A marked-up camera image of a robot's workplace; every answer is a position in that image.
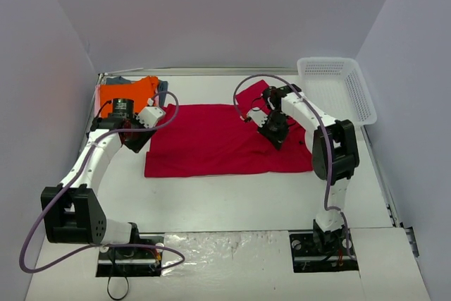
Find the gray wall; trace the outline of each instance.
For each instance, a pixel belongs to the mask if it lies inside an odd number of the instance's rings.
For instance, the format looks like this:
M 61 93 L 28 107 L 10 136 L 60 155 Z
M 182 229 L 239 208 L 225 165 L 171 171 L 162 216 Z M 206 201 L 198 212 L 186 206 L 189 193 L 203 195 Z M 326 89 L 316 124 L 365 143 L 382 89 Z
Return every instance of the gray wall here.
M 18 266 L 39 196 L 73 164 L 96 75 L 57 0 L 0 0 L 0 295 L 23 300 Z M 39 229 L 27 262 L 34 266 Z
M 376 158 L 433 300 L 450 299 L 450 23 L 450 0 L 387 0 L 357 57 L 378 112 Z
M 355 57 L 385 0 L 59 0 L 97 71 Z

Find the purple cable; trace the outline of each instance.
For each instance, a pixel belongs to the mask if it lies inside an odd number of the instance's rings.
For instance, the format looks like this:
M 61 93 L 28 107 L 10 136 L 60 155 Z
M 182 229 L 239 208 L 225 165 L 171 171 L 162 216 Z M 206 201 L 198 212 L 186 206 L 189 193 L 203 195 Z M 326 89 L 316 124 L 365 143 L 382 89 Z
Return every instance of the purple cable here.
M 235 107 L 235 109 L 237 110 L 238 114 L 242 118 L 246 118 L 246 116 L 243 115 L 243 113 L 240 110 L 240 107 L 238 107 L 238 104 L 237 104 L 236 96 L 237 96 L 238 90 L 241 87 L 241 85 L 244 84 L 245 82 L 247 82 L 249 79 L 257 78 L 257 77 L 267 77 L 267 78 L 277 79 L 277 80 L 283 82 L 285 85 L 287 85 L 307 105 L 309 110 L 315 115 L 315 118 L 318 120 L 321 132 L 323 133 L 324 136 L 327 135 L 326 127 L 323 124 L 323 119 L 321 119 L 320 115 L 313 108 L 313 106 L 304 97 L 302 97 L 302 95 L 300 95 L 299 92 L 287 80 L 282 79 L 281 77 L 278 77 L 277 75 L 273 75 L 273 74 L 255 74 L 255 75 L 250 75 L 249 77 L 247 77 L 244 80 L 242 80 L 238 84 L 238 86 L 235 88 L 235 91 L 233 92 L 233 106 Z M 330 144 L 329 138 L 326 138 L 326 152 L 327 152 L 327 168 L 328 168 L 328 170 L 327 170 L 327 180 L 326 180 L 326 193 L 324 195 L 324 209 L 326 211 L 334 210 L 334 211 L 338 211 L 340 213 L 341 217 L 343 218 L 343 223 L 345 225 L 347 256 L 351 260 L 355 260 L 356 261 L 357 258 L 354 257 L 353 255 L 351 255 L 351 251 L 350 251 L 350 229 L 349 229 L 349 226 L 347 225 L 347 219 L 346 219 L 345 213 L 337 206 L 328 206 L 330 187 L 331 187 L 331 184 L 332 184 L 332 145 Z
M 23 242 L 23 246 L 22 249 L 20 250 L 20 256 L 19 256 L 19 266 L 20 269 L 22 269 L 25 273 L 29 273 L 29 274 L 33 274 L 33 273 L 39 273 L 40 271 L 45 271 L 46 269 L 64 261 L 65 259 L 72 257 L 73 255 L 83 251 L 83 250 L 87 250 L 89 248 L 93 248 L 93 247 L 100 247 L 100 246 L 96 246 L 96 245 L 87 245 L 87 246 L 83 246 L 81 248 L 78 248 L 62 257 L 60 257 L 59 259 L 56 259 L 53 262 L 50 262 L 49 264 L 46 264 L 45 266 L 39 267 L 39 268 L 35 268 L 35 269 L 31 269 L 28 268 L 25 265 L 25 254 L 27 252 L 27 248 L 28 245 L 30 244 L 31 238 L 33 237 L 33 235 L 35 234 L 37 227 L 39 226 L 39 224 L 42 222 L 42 220 L 44 220 L 44 217 L 46 216 L 46 214 L 49 212 L 49 210 L 55 205 L 55 203 L 58 201 L 58 199 L 61 198 L 61 196 L 64 195 L 64 193 L 67 192 L 67 190 L 71 187 L 71 185 L 77 181 L 77 179 L 81 176 L 83 170 L 85 169 L 87 162 L 89 161 L 89 158 L 91 157 L 92 153 L 94 152 L 96 145 L 102 141 L 105 137 L 108 137 L 109 135 L 115 134 L 115 133 L 129 133 L 129 132 L 138 132 L 138 133 L 143 133 L 143 132 L 151 132 L 153 130 L 160 130 L 164 127 L 166 127 L 167 125 L 169 125 L 170 123 L 172 123 L 172 121 L 175 119 L 175 117 L 178 114 L 178 99 L 177 97 L 169 91 L 162 91 L 162 92 L 158 92 L 156 93 L 153 97 L 152 100 L 155 99 L 157 96 L 159 96 L 160 94 L 168 94 L 171 95 L 172 98 L 174 98 L 175 100 L 175 112 L 174 114 L 171 116 L 171 118 L 166 121 L 165 123 L 162 123 L 159 126 L 155 126 L 152 128 L 143 128 L 143 129 L 139 129 L 139 128 L 122 128 L 119 130 L 110 130 L 109 132 L 101 135 L 100 137 L 98 137 L 93 143 L 92 146 L 90 147 L 90 149 L 88 150 L 88 152 L 86 153 L 85 158 L 83 159 L 83 162 L 80 166 L 80 169 L 78 170 L 78 172 L 74 175 L 74 177 L 72 178 L 72 180 L 70 180 L 66 186 L 64 186 L 57 195 L 55 195 L 55 197 L 50 201 L 50 203 L 42 210 L 41 214 L 37 217 L 36 221 L 33 223 L 33 226 L 30 229 L 30 232 L 28 232 L 27 237 L 25 238 L 25 241 Z M 163 267 L 162 269 L 167 269 L 167 268 L 171 268 L 174 266 L 177 266 L 179 264 L 182 264 L 185 261 L 185 256 L 180 253 L 177 250 L 174 250 L 172 248 L 168 248 L 168 247 L 159 247 L 159 246 L 153 246 L 153 245 L 140 245 L 140 244 L 123 244 L 123 245 L 105 245 L 106 247 L 136 247 L 136 248 L 147 248 L 150 250 L 155 250 L 155 249 L 159 249 L 159 250 L 167 250 L 169 252 L 175 253 L 177 254 L 181 260 L 179 262 L 176 262 L 174 264 L 170 264 L 169 266 Z

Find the purple hose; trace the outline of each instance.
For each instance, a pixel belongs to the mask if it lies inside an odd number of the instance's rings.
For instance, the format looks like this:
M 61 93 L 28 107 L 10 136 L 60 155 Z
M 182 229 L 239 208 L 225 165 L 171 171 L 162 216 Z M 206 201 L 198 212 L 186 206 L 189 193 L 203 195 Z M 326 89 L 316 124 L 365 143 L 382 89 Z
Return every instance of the purple hose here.
M 95 245 L 87 245 L 87 246 L 83 246 L 81 248 L 78 248 L 62 257 L 60 257 L 59 259 L 56 259 L 53 262 L 50 262 L 49 264 L 46 264 L 45 266 L 39 267 L 39 268 L 35 268 L 35 269 L 31 269 L 28 268 L 25 265 L 25 254 L 27 252 L 27 248 L 28 245 L 30 244 L 31 238 L 33 237 L 33 235 L 35 234 L 37 227 L 39 226 L 39 224 L 42 222 L 42 220 L 44 219 L 44 217 L 46 216 L 46 214 L 49 212 L 50 208 L 52 208 L 55 203 L 58 201 L 59 198 L 61 198 L 61 196 L 64 195 L 64 193 L 67 192 L 67 190 L 71 187 L 71 185 L 81 176 L 83 170 L 86 167 L 87 162 L 89 161 L 89 158 L 91 157 L 92 153 L 94 152 L 96 145 L 102 141 L 105 137 L 108 137 L 109 135 L 115 134 L 115 133 L 125 133 L 125 132 L 138 132 L 138 133 L 142 133 L 142 132 L 151 132 L 153 130 L 160 130 L 164 127 L 166 127 L 167 125 L 169 125 L 170 123 L 172 123 L 172 121 L 175 119 L 175 117 L 178 114 L 178 99 L 177 97 L 169 91 L 162 91 L 162 92 L 158 92 L 157 94 L 155 94 L 152 97 L 152 100 L 155 99 L 157 96 L 159 96 L 160 94 L 168 94 L 171 95 L 172 98 L 174 98 L 175 100 L 175 112 L 174 114 L 171 116 L 171 118 L 166 121 L 165 123 L 162 123 L 159 126 L 155 126 L 152 128 L 143 128 L 143 129 L 139 129 L 139 128 L 131 128 L 131 129 L 120 129 L 120 130 L 110 130 L 109 132 L 101 135 L 100 137 L 98 137 L 93 143 L 92 146 L 90 147 L 90 149 L 88 150 L 88 152 L 86 153 L 85 158 L 83 159 L 83 162 L 80 166 L 80 169 L 78 170 L 78 172 L 75 174 L 75 176 L 72 178 L 72 180 L 70 180 L 66 186 L 64 186 L 57 195 L 55 195 L 55 197 L 50 201 L 50 203 L 42 210 L 41 214 L 37 217 L 36 221 L 33 223 L 33 226 L 30 229 L 30 232 L 28 232 L 27 237 L 25 238 L 25 241 L 23 243 L 22 249 L 20 250 L 20 256 L 19 256 L 19 266 L 20 269 L 22 269 L 25 273 L 29 273 L 29 274 L 33 274 L 33 273 L 39 273 L 40 271 L 45 271 L 46 269 L 62 262 L 63 260 L 72 257 L 73 255 L 83 251 L 83 250 L 87 250 L 89 248 L 93 248 L 93 247 L 98 247 Z M 155 250 L 155 249 L 160 249 L 160 250 L 167 250 L 169 252 L 175 253 L 177 254 L 181 260 L 179 262 L 176 262 L 174 264 L 171 264 L 169 266 L 164 267 L 164 269 L 167 268 L 171 268 L 174 266 L 177 266 L 179 264 L 182 264 L 185 261 L 185 257 L 183 256 L 182 253 L 180 253 L 177 250 L 174 250 L 172 248 L 167 248 L 167 247 L 158 247 L 158 246 L 153 246 L 153 245 L 139 245 L 139 244 L 126 244 L 126 245 L 106 245 L 107 247 L 136 247 L 136 248 L 147 248 L 150 250 Z
M 313 108 L 313 106 L 304 97 L 302 97 L 302 95 L 287 80 L 282 79 L 281 77 L 278 77 L 277 75 L 273 75 L 273 74 L 255 74 L 255 75 L 250 75 L 249 77 L 247 77 L 244 80 L 242 80 L 238 84 L 238 86 L 235 88 L 235 91 L 233 92 L 233 106 L 235 107 L 235 109 L 237 110 L 238 114 L 242 118 L 245 118 L 246 116 L 243 115 L 243 113 L 240 110 L 240 107 L 238 107 L 238 104 L 237 104 L 236 96 L 237 96 L 238 90 L 241 87 L 241 85 L 244 84 L 245 82 L 247 82 L 249 79 L 257 78 L 257 77 L 267 77 L 267 78 L 277 79 L 277 80 L 283 82 L 285 85 L 287 85 L 307 105 L 309 110 L 315 115 L 315 118 L 318 120 L 321 132 L 323 133 L 324 136 L 327 135 L 326 127 L 323 124 L 323 119 L 321 119 L 320 115 Z M 350 229 L 349 229 L 349 226 L 347 225 L 347 219 L 346 219 L 345 213 L 337 206 L 328 206 L 330 187 L 331 187 L 331 183 L 332 183 L 332 145 L 330 144 L 330 140 L 329 140 L 328 137 L 326 138 L 326 152 L 327 152 L 327 168 L 328 168 L 328 170 L 327 170 L 327 179 L 326 179 L 326 193 L 324 195 L 324 209 L 326 211 L 334 210 L 334 211 L 338 211 L 340 213 L 341 217 L 343 218 L 343 223 L 345 225 L 347 256 L 350 259 L 352 259 L 352 260 L 357 260 L 356 257 L 351 255 L 351 251 L 350 251 Z

